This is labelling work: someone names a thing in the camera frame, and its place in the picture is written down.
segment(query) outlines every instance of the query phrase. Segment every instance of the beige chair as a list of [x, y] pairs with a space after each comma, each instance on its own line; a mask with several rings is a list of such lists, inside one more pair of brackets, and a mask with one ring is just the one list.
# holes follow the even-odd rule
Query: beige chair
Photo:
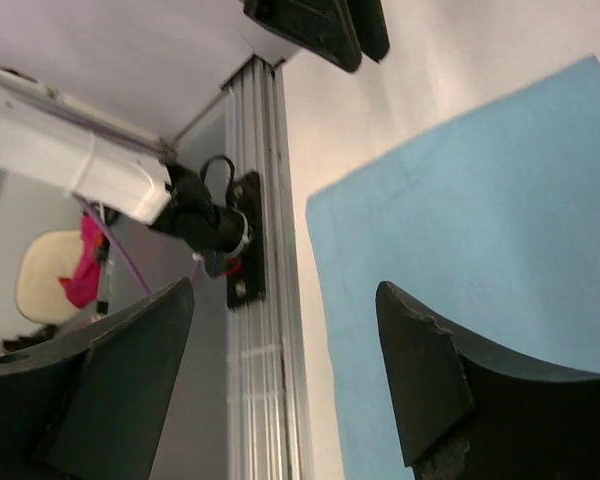
[[73, 276], [82, 248], [79, 230], [45, 233], [31, 243], [16, 282], [16, 305], [24, 317], [60, 325], [80, 311], [67, 300], [58, 278]]

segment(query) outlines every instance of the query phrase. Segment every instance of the pink cloth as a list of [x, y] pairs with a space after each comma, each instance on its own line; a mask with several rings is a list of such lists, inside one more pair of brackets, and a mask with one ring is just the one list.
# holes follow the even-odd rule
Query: pink cloth
[[98, 297], [100, 263], [96, 262], [95, 249], [101, 238], [96, 222], [89, 215], [82, 217], [81, 236], [84, 244], [82, 257], [72, 278], [60, 278], [67, 299], [77, 308], [84, 308]]

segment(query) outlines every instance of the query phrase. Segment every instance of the black mounting plate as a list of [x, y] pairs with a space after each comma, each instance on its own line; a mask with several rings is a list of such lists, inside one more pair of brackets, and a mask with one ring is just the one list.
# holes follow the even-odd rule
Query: black mounting plate
[[235, 310], [266, 295], [260, 174], [249, 172], [233, 182], [227, 202], [242, 212], [249, 223], [250, 242], [239, 257], [242, 267], [227, 277], [227, 306]]

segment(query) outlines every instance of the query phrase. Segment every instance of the table surface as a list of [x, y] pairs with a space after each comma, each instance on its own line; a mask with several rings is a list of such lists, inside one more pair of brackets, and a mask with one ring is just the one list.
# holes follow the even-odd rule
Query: table surface
[[301, 52], [283, 67], [316, 479], [344, 478], [307, 198], [422, 131], [600, 59], [600, 0], [383, 0], [391, 51], [355, 75]]

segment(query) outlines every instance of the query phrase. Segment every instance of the metal extrusion frame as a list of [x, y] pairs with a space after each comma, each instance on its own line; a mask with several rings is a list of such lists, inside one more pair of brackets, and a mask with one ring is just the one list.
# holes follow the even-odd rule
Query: metal extrusion frame
[[262, 177], [266, 298], [229, 313], [231, 480], [313, 478], [282, 78], [258, 58], [227, 85], [227, 153]]

